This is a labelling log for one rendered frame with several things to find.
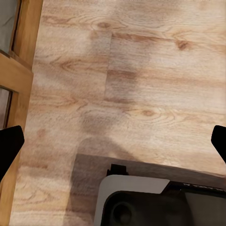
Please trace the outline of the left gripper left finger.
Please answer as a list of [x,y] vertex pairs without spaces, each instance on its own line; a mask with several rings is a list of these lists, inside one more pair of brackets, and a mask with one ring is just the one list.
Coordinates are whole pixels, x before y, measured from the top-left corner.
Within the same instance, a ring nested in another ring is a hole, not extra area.
[[20,125],[0,130],[0,182],[23,145],[24,133]]

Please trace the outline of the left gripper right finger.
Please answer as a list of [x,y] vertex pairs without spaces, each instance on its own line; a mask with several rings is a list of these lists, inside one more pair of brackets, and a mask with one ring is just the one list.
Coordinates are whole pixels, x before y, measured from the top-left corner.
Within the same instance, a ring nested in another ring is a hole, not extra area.
[[226,127],[215,125],[211,142],[226,163]]

